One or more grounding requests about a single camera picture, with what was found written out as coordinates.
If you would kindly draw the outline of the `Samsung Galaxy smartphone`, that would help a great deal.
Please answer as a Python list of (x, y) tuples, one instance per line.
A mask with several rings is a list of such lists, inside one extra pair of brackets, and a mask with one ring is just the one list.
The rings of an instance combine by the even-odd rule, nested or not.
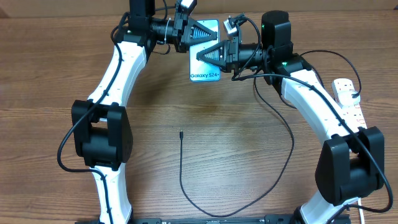
[(217, 33), (216, 40), (210, 40), (204, 43), (193, 45), (189, 48), (190, 54), (190, 71), (189, 77), (191, 82), (215, 82), (218, 81), (221, 77), (220, 68), (214, 66), (210, 63), (203, 62), (201, 60), (197, 60), (197, 53), (205, 50), (219, 42), (219, 22), (216, 19), (209, 20), (201, 20), (198, 21), (203, 26), (209, 28), (213, 32)]

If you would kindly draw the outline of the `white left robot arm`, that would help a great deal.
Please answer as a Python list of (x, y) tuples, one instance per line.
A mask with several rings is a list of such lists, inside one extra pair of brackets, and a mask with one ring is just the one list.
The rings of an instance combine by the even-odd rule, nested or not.
[(126, 163), (133, 135), (126, 105), (134, 83), (156, 45), (174, 45), (179, 53), (194, 53), (200, 44), (217, 42), (219, 22), (191, 18), (196, 1), (177, 1), (175, 16), (155, 17), (154, 1), (130, 1), (111, 31), (114, 52), (99, 85), (87, 100), (71, 109), (71, 130), (77, 156), (83, 158), (96, 182), (101, 213), (95, 223), (132, 223), (127, 196)]

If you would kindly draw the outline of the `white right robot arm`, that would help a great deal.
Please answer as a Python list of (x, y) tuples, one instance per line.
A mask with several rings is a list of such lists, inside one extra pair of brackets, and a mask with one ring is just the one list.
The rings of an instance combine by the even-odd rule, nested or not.
[(342, 101), (322, 87), (312, 66), (294, 53), (287, 12), (262, 15), (256, 44), (241, 42), (240, 27), (245, 21), (244, 15), (225, 20), (228, 39), (199, 51), (197, 59), (232, 73), (234, 81), (245, 80), (243, 70), (251, 69), (251, 78), (264, 78), (296, 107), (317, 135), (322, 145), (315, 171), (317, 192), (285, 222), (346, 223), (343, 211), (357, 207), (360, 198), (389, 188), (384, 136), (345, 111)]

